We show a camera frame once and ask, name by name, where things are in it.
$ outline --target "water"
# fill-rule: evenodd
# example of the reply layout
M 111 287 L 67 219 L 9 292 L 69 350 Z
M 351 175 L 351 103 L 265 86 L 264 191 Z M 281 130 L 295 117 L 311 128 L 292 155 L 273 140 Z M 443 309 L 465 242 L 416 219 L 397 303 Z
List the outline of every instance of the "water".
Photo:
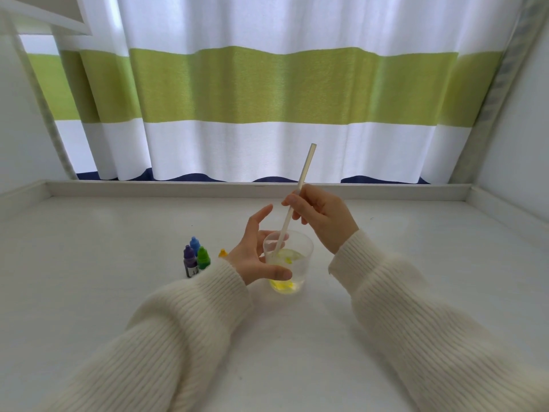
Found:
M 269 258 L 269 264 L 284 266 L 285 268 L 292 270 L 293 274 L 292 279 L 288 281 L 276 281 L 269 279 L 269 282 L 275 291 L 288 295 L 296 293 L 301 289 L 303 283 L 305 283 L 306 264 L 304 266 L 302 263 L 297 261 L 304 258 L 305 256 L 301 253 L 291 249 L 280 249 L 276 257 Z

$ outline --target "bottle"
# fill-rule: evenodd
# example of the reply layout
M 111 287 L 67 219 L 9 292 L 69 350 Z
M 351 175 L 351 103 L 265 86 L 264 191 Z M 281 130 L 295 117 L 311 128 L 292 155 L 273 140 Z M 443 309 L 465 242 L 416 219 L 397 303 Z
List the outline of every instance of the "bottle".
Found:
M 198 256 L 198 249 L 200 248 L 200 242 L 195 236 L 193 236 L 193 238 L 190 239 L 189 245 L 190 245 L 190 248 L 194 250 L 194 255 Z
M 196 259 L 200 270 L 204 270 L 210 265 L 210 256 L 208 255 L 208 251 L 202 246 L 198 249 L 198 257 Z
M 198 262 L 196 260 L 196 256 L 194 255 L 194 250 L 191 249 L 189 245 L 185 246 L 183 257 L 183 264 L 185 264 L 185 272 L 187 273 L 187 277 L 196 276 L 199 272 Z

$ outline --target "stick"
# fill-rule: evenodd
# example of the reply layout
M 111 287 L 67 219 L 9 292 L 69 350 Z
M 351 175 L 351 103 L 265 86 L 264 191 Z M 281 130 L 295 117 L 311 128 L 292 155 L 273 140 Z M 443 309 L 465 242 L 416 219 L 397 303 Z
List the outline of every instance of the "stick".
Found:
M 316 145 L 314 143 L 311 143 L 309 154 L 307 155 L 307 159 L 305 160 L 305 165 L 303 165 L 303 170 L 301 171 L 301 176 L 299 177 L 298 191 L 301 191 L 301 188 L 305 183 L 305 177 L 307 176 L 307 172 L 309 171 L 309 166 L 311 166 L 312 155 L 315 154 L 315 149 L 316 149 Z M 280 236 L 278 237 L 278 241 L 276 242 L 276 247 L 274 248 L 273 256 L 277 255 L 278 250 L 280 250 L 280 247 L 282 246 L 282 242 L 284 241 L 284 237 L 286 235 L 286 231 L 288 230 L 288 226 L 290 225 L 290 220 L 292 219 L 293 213 L 294 213 L 294 210 L 292 209 L 292 207 L 290 207 L 288 209 L 288 213 L 286 214 L 286 219 L 284 220 L 284 224 L 282 225 L 282 230 L 280 230 Z

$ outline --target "white sweater sleeve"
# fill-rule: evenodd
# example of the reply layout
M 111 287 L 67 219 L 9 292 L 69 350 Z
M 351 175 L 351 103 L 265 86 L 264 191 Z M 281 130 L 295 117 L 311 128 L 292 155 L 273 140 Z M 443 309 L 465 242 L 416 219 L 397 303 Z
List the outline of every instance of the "white sweater sleeve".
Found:
M 429 293 L 419 271 L 356 232 L 330 273 L 424 411 L 549 411 L 547 374 L 516 363 L 467 314 Z
M 197 277 L 151 295 L 126 332 L 88 360 L 41 409 L 190 410 L 250 311 L 244 282 L 220 259 Z

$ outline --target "cup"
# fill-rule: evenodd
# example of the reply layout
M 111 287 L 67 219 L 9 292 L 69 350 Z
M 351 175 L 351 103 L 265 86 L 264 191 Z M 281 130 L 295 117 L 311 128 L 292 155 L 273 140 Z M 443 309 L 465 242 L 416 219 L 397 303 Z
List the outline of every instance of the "cup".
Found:
M 263 241 L 265 263 L 280 265 L 292 271 L 292 278 L 287 281 L 269 279 L 271 287 L 278 293 L 290 295 L 301 290 L 309 268 L 313 244 L 312 240 L 298 231 L 288 230 L 282 248 L 275 253 L 279 231 L 272 232 Z

